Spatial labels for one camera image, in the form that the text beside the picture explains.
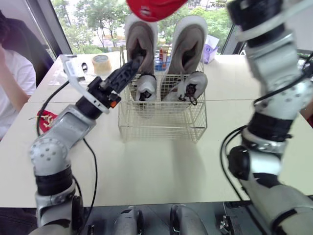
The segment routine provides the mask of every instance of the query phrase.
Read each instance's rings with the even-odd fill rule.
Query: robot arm
[[[281,0],[235,0],[228,10],[244,37],[245,31],[280,14],[282,4]],[[246,56],[261,83],[261,94],[267,96],[255,103],[255,113],[241,134],[242,144],[228,155],[228,168],[275,234],[312,234],[313,202],[281,184],[278,176],[288,132],[298,112],[311,101],[313,84],[297,68],[294,36],[284,24],[250,38]],[[269,95],[292,83],[285,91]]]
[[[96,77],[88,85],[88,94],[75,105],[68,105],[55,119],[52,128],[32,144],[30,156],[37,184],[39,227],[32,235],[61,234],[60,231],[74,234],[81,229],[83,205],[81,198],[75,196],[68,152],[96,125],[95,120],[103,112],[108,113],[109,108],[118,104],[121,100],[118,94],[135,77],[141,60],[126,63],[105,81]],[[77,86],[79,77],[75,77],[73,64],[66,56],[62,56],[62,61],[70,83]]]

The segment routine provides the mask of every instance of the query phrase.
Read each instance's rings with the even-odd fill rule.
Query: window
[[[125,0],[51,0],[74,54],[120,51],[124,46],[125,18],[130,10]],[[172,43],[175,24],[187,15],[199,15],[208,23],[208,34],[220,39],[221,52],[232,22],[226,0],[190,0],[170,17],[160,21],[159,38]]]

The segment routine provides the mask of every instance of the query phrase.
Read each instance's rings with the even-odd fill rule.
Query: white wire basket
[[[197,71],[203,72],[203,63]],[[172,139],[197,142],[207,129],[205,94],[190,102],[164,102],[163,94],[189,75],[165,75],[155,72],[157,99],[154,102],[134,101],[139,75],[124,89],[119,104],[118,126],[123,141]],[[166,83],[161,81],[166,76]]]

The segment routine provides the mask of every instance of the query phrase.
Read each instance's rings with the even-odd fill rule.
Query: sneaker
[[[163,101],[187,101],[193,105],[197,105],[197,99],[204,93],[206,86],[206,75],[203,72],[193,72],[175,85],[164,97]]]
[[[190,79],[181,79],[184,74],[197,70],[207,35],[207,23],[200,16],[187,16],[175,27],[171,63],[161,82],[162,101],[197,100],[207,86],[205,74],[197,72]]]
[[[138,73],[144,75],[137,81],[137,91],[133,95],[135,101],[154,101],[157,98],[157,82],[153,76],[157,34],[157,23],[145,22],[134,14],[126,18],[127,59],[143,57]]]

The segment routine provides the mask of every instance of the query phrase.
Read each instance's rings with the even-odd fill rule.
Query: table
[[[118,69],[120,67],[120,52],[109,52],[104,53],[110,59],[110,63],[112,66],[112,71]],[[94,69],[92,64],[92,58],[97,54],[84,54],[78,55],[77,59],[82,63],[85,62],[88,66],[87,71],[87,82],[82,86],[87,86],[94,78]],[[49,72],[46,74],[40,85],[38,86],[36,92],[32,95],[28,102],[30,103],[43,103],[48,97],[55,92],[64,82],[66,82],[65,74],[63,73],[63,65],[61,58],[58,57],[57,60],[52,65]],[[81,95],[71,86],[66,86],[62,89],[55,98],[51,100],[51,102],[76,102],[79,100]]]
[[[224,63],[223,56],[215,63],[219,61]],[[258,90],[257,83],[250,81],[247,75],[242,76],[244,77],[247,82],[239,79],[241,84]],[[197,144],[167,140],[123,143],[117,126],[117,108],[98,119],[96,128],[86,136],[98,159],[99,185],[96,206],[238,200],[220,168],[219,148],[223,138],[230,131],[248,123],[253,113],[253,95],[248,91],[246,94],[239,94],[236,100],[235,93],[222,92],[231,88],[231,79],[219,79],[216,83],[220,83],[220,86],[215,89],[221,91],[221,94],[216,94],[220,95],[222,100],[206,102],[208,128]],[[44,89],[44,85],[40,86],[34,96],[39,97],[41,94],[38,93],[43,93],[41,87]],[[68,100],[56,102],[57,98],[58,95],[47,108],[54,113],[60,113],[72,103]],[[27,152],[36,138],[34,116],[41,105],[41,102],[34,101],[25,104],[0,143],[0,207],[35,207],[35,178]],[[299,116],[294,122],[291,134],[294,139],[287,147],[280,179],[305,194],[313,194],[313,188],[306,183],[307,179],[313,176],[310,148],[313,131]],[[238,144],[239,141],[235,140],[232,145]],[[84,143],[80,142],[70,151],[70,158],[72,171],[83,190],[84,205],[89,206],[94,185],[92,155]],[[238,182],[233,180],[235,185],[240,187]]]
[[[110,58],[112,68],[119,68],[120,52],[106,54]],[[91,62],[93,56],[95,55],[78,55],[78,58],[91,68],[90,73],[93,72]],[[52,78],[58,76],[62,71],[62,62],[58,58],[28,102],[46,101],[62,85],[62,83],[50,85]],[[208,86],[205,91],[206,100],[252,100],[259,97],[259,83],[252,77],[244,55],[217,55],[214,61],[204,65],[204,72],[208,78]],[[80,97],[81,95],[73,87],[67,86],[51,102],[74,103]]]

